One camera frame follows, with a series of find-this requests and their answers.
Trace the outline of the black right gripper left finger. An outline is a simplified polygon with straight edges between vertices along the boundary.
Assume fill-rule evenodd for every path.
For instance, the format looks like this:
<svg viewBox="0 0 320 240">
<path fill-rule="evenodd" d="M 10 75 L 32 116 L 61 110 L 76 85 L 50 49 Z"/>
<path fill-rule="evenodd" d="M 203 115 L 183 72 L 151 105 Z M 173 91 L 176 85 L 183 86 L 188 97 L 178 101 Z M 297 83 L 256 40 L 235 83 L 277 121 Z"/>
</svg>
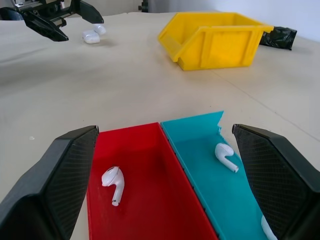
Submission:
<svg viewBox="0 0 320 240">
<path fill-rule="evenodd" d="M 0 240 L 70 240 L 88 189 L 99 128 L 57 137 L 0 202 Z"/>
</svg>

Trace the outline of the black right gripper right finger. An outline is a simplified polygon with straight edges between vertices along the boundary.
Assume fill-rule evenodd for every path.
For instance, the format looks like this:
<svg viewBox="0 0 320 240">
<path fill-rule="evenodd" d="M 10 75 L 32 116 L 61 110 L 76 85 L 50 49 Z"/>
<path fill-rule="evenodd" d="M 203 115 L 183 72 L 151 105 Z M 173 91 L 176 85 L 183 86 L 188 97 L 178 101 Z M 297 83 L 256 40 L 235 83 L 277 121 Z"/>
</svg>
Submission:
<svg viewBox="0 0 320 240">
<path fill-rule="evenodd" d="M 320 240 L 320 171 L 284 136 L 234 124 L 245 174 L 277 240 Z"/>
</svg>

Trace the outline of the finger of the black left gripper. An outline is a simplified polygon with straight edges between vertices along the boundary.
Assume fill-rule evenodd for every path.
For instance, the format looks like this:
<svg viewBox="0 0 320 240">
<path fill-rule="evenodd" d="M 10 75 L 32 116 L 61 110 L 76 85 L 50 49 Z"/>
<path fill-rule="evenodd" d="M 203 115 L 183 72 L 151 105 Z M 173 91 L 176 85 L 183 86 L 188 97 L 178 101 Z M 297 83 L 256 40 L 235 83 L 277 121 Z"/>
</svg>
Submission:
<svg viewBox="0 0 320 240">
<path fill-rule="evenodd" d="M 73 11 L 91 24 L 104 23 L 104 19 L 100 12 L 84 0 L 73 0 Z"/>
<path fill-rule="evenodd" d="M 26 11 L 23 13 L 23 20 L 28 28 L 54 42 L 66 42 L 69 40 L 68 36 L 58 26 L 45 17 Z"/>
</svg>

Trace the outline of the white earbud case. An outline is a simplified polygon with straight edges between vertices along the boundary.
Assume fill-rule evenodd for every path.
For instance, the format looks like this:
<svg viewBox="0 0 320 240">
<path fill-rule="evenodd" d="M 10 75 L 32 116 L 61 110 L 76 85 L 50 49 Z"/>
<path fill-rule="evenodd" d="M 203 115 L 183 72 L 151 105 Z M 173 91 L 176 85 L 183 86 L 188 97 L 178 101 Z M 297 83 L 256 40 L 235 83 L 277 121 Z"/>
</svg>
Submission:
<svg viewBox="0 0 320 240">
<path fill-rule="evenodd" d="M 93 29 L 82 32 L 82 39 L 86 44 L 98 44 L 100 36 L 106 33 L 106 29 L 102 24 L 93 24 Z"/>
</svg>

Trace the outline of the yellow plastic bin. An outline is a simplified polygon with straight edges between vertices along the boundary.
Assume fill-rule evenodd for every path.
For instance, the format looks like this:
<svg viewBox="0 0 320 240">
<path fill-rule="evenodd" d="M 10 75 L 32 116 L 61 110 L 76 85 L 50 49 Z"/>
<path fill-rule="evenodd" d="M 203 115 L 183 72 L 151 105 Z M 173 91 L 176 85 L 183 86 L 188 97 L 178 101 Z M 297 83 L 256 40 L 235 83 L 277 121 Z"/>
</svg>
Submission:
<svg viewBox="0 0 320 240">
<path fill-rule="evenodd" d="M 248 67 L 268 25 L 235 12 L 178 12 L 157 39 L 184 71 Z"/>
</svg>

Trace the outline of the white earbud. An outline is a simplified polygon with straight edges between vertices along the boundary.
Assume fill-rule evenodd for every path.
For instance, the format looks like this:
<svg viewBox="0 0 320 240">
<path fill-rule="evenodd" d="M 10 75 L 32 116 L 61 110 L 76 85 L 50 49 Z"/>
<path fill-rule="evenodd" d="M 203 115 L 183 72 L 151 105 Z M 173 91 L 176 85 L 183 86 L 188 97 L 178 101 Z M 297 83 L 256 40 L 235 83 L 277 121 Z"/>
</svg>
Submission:
<svg viewBox="0 0 320 240">
<path fill-rule="evenodd" d="M 122 170 L 118 166 L 109 168 L 101 176 L 101 184 L 103 187 L 110 187 L 112 185 L 115 185 L 111 204 L 117 207 L 121 202 L 125 188 L 125 179 Z"/>
<path fill-rule="evenodd" d="M 278 238 L 275 236 L 275 234 L 271 230 L 271 227 L 269 226 L 264 215 L 262 215 L 260 223 L 261 223 L 262 230 L 268 240 L 278 240 Z"/>
<path fill-rule="evenodd" d="M 239 167 L 227 159 L 227 157 L 231 157 L 234 155 L 234 150 L 229 145 L 225 143 L 218 143 L 215 147 L 214 153 L 218 161 L 226 168 L 228 168 L 233 173 L 238 172 Z"/>
</svg>

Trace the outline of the teal plastic tray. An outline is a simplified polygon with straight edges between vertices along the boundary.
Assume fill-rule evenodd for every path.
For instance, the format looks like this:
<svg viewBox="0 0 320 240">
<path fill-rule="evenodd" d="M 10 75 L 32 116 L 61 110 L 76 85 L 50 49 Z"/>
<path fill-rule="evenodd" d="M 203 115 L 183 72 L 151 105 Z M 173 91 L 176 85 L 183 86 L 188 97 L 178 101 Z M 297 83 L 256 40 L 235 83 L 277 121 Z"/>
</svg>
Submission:
<svg viewBox="0 0 320 240">
<path fill-rule="evenodd" d="M 222 116 L 222 111 L 206 113 L 163 121 L 161 127 L 218 239 L 268 240 L 241 158 L 229 157 L 236 173 L 216 158 L 216 145 L 227 143 L 219 126 Z"/>
</svg>

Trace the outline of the red plastic tray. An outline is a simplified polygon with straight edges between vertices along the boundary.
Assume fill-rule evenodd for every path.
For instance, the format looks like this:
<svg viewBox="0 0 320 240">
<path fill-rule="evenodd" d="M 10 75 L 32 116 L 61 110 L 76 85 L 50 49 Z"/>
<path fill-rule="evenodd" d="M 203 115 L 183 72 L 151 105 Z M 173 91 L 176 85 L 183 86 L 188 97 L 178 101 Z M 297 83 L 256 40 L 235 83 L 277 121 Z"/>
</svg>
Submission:
<svg viewBox="0 0 320 240">
<path fill-rule="evenodd" d="M 124 190 L 102 175 L 119 167 Z M 87 190 L 89 240 L 218 240 L 159 123 L 101 132 Z"/>
</svg>

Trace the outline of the black plastic bag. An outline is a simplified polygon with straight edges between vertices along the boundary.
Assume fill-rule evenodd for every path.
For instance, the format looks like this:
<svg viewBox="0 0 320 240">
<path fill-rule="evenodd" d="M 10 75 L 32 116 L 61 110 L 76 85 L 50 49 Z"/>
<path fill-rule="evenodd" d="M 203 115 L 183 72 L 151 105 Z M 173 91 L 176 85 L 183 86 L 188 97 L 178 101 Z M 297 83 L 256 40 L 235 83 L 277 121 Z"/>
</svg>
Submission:
<svg viewBox="0 0 320 240">
<path fill-rule="evenodd" d="M 275 26 L 270 33 L 264 32 L 262 34 L 259 44 L 291 51 L 297 32 L 292 28 Z"/>
</svg>

